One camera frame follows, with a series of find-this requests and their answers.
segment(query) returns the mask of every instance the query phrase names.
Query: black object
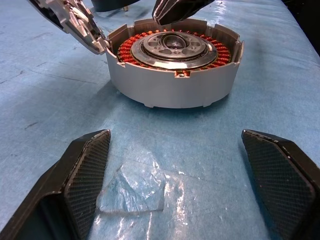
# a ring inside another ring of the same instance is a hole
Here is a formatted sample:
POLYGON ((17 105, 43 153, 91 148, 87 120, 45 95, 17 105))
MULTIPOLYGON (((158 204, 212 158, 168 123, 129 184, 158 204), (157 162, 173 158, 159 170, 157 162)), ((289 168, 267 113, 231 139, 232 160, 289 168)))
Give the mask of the black object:
POLYGON ((84 240, 102 188, 110 130, 71 142, 36 182, 0 233, 0 240, 84 240))
POLYGON ((214 0, 156 0, 152 17, 159 25, 171 24, 191 17, 214 0))
POLYGON ((290 10, 314 49, 318 55, 320 55, 320 41, 318 34, 320 1, 282 0, 282 2, 290 10))
POLYGON ((284 240, 320 239, 320 169, 292 141, 243 130, 256 189, 284 240))
POLYGON ((108 12, 134 4, 139 0, 91 0, 96 12, 108 12))

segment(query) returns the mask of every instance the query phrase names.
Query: rotor hub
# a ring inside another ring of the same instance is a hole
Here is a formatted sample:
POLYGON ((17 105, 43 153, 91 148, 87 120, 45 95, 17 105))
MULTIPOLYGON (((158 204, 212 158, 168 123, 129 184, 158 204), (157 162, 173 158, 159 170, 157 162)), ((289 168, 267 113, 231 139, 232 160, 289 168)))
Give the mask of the rotor hub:
POLYGON ((185 70, 208 65, 217 58, 209 41, 193 34, 163 31, 140 38, 131 47, 140 62, 168 70, 185 70))

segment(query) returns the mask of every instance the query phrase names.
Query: copper coil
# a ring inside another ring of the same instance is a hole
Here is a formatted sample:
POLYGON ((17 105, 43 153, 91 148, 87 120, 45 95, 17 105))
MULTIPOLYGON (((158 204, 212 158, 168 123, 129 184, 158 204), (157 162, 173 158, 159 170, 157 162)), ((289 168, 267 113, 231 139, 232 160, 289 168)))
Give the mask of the copper coil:
MULTIPOLYGON (((126 41, 124 41, 121 46, 119 47, 118 49, 118 58, 121 62, 125 62, 125 63, 131 63, 131 64, 134 64, 134 65, 137 65, 137 66, 141 66, 141 67, 144 67, 144 68, 151 68, 151 66, 148 66, 148 65, 145 65, 141 62, 138 62, 131 54, 131 47, 132 45, 140 38, 144 38, 148 35, 151 35, 153 34, 154 32, 153 31, 148 31, 148 32, 142 32, 140 34, 136 34, 135 36, 132 36, 130 37, 129 39, 127 39, 126 41)), ((217 67, 220 67, 220 66, 223 66, 223 65, 226 65, 229 61, 230 61, 230 52, 228 50, 228 48, 226 46, 224 46, 221 42, 218 42, 217 40, 215 39, 212 39, 212 37, 210 36, 206 36, 204 34, 199 34, 197 32, 190 32, 190 31, 186 31, 187 34, 193 34, 195 36, 198 36, 200 38, 203 38, 209 42, 211 42, 216 50, 217 50, 217 58, 214 62, 206 65, 206 66, 203 66, 203 67, 200 67, 198 69, 201 69, 201 70, 205 70, 205 69, 211 69, 211 68, 217 68, 217 67)), ((185 75, 185 76, 189 76, 190 75, 190 71, 182 71, 182 73, 185 75)))

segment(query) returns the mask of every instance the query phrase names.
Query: metal bracket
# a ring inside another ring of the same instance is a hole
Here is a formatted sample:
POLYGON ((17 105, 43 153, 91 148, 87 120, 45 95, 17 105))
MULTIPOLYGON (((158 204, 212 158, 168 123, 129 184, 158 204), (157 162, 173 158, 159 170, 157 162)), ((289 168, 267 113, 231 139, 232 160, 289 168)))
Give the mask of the metal bracket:
POLYGON ((28 0, 38 12, 65 33, 70 33, 94 54, 103 54, 110 43, 82 0, 28 0))

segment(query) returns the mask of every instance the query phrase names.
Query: blue work surface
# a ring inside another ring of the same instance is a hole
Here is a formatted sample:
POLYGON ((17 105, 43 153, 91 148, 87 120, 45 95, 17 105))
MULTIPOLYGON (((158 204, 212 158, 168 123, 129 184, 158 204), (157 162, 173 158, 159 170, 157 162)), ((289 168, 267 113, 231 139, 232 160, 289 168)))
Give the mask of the blue work surface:
MULTIPOLYGON (((150 18, 153 4, 141 0, 94 19, 107 35, 150 18)), ((0 1, 0 229, 73 139, 111 129, 104 185, 122 163, 145 164, 174 180, 174 194, 164 196, 163 212, 97 215, 90 240, 109 239, 110 222, 117 239, 273 237, 246 172, 241 131, 293 140, 320 165, 319 56, 280 0, 217 0, 195 18, 245 41, 231 93, 206 108, 147 108, 115 89, 105 55, 26 1, 0 1)))

